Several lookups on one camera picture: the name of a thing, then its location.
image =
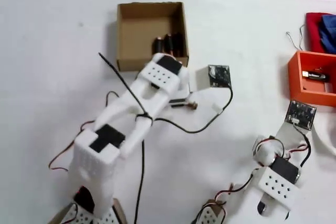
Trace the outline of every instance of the red wire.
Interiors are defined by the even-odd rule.
[[[72,221],[74,221],[74,220],[77,218],[77,214],[78,214],[78,206],[77,206],[76,203],[74,203],[74,205],[75,205],[75,208],[76,208],[76,214],[75,214],[75,216],[74,216],[72,219],[70,219],[70,220],[67,220],[67,221],[65,221],[65,222],[62,222],[61,224],[68,224],[68,223],[71,223]]]

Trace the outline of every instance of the blue fabric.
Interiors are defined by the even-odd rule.
[[[326,52],[336,54],[336,15],[323,15],[319,32]]]

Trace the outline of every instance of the black wire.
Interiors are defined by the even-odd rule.
[[[119,95],[118,95],[118,93],[116,93],[115,91],[113,91],[113,90],[111,90],[111,91],[109,91],[107,94],[106,94],[106,98],[105,98],[105,107],[107,107],[108,105],[109,105],[109,95],[110,94],[114,94],[116,97],[120,97]]]
[[[138,211],[139,211],[139,203],[140,203],[140,195],[141,195],[141,189],[142,189],[142,183],[143,183],[143,177],[145,174],[145,142],[144,140],[141,143],[141,152],[142,152],[142,164],[141,164],[141,179],[140,179],[140,185],[139,185],[139,191],[138,191],[138,197],[136,199],[137,205],[135,206],[135,216],[134,216],[134,224],[137,224],[138,220]]]
[[[305,164],[305,162],[309,159],[309,157],[310,157],[310,154],[311,154],[311,145],[310,145],[310,142],[309,142],[309,139],[307,138],[307,136],[302,132],[302,131],[300,131],[296,126],[295,126],[295,124],[293,124],[293,127],[294,127],[294,129],[296,129],[302,136],[303,136],[303,138],[305,139],[305,142],[306,142],[306,144],[307,144],[307,148],[308,148],[308,152],[307,152],[307,155],[306,155],[306,157],[302,160],[302,162],[301,162],[301,164],[300,164],[300,166],[302,167],[304,164]]]
[[[166,118],[156,118],[155,121],[163,121],[163,122],[167,122],[167,123],[170,123],[172,125],[174,125],[175,127],[179,128],[180,130],[186,132],[186,133],[189,133],[189,134],[196,134],[196,133],[199,133],[203,130],[205,130],[206,128],[209,127],[209,125],[216,120],[217,117],[219,117],[223,112],[224,110],[229,106],[229,104],[231,103],[232,101],[232,98],[233,98],[233,90],[231,87],[229,87],[230,89],[230,98],[228,100],[228,102],[226,103],[226,105],[222,108],[222,111],[218,114],[216,114],[206,125],[204,125],[201,129],[199,130],[196,130],[196,131],[189,131],[189,130],[186,130],[185,128],[179,126],[177,123],[174,123],[173,121],[171,120],[168,120]]]
[[[112,70],[114,71],[114,73],[119,77],[119,79],[121,80],[121,82],[125,85],[125,87],[128,89],[128,91],[134,97],[134,99],[136,100],[136,102],[139,104],[139,106],[143,110],[143,113],[147,114],[147,111],[145,110],[145,108],[143,107],[143,105],[141,104],[141,102],[139,101],[139,99],[135,96],[135,94],[133,93],[133,91],[130,89],[130,87],[128,86],[128,84],[125,82],[124,78],[119,74],[118,70],[114,67],[114,65],[112,65],[101,53],[98,53],[98,54],[106,62],[106,64],[109,65],[110,68],[112,68]]]

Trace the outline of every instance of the red object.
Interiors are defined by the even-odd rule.
[[[309,37],[310,51],[326,53],[321,44],[321,37],[319,33],[319,24],[322,15],[329,15],[329,13],[306,13],[306,25]]]
[[[302,76],[302,71],[320,68],[330,76],[332,90],[326,90],[322,81]],[[336,107],[336,55],[297,51],[288,62],[288,77],[291,100]]]

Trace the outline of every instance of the circuit board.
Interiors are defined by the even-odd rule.
[[[208,65],[210,87],[228,88],[231,87],[231,77],[229,66]]]
[[[295,124],[310,131],[315,114],[316,107],[298,101],[291,101],[288,106],[285,122]]]

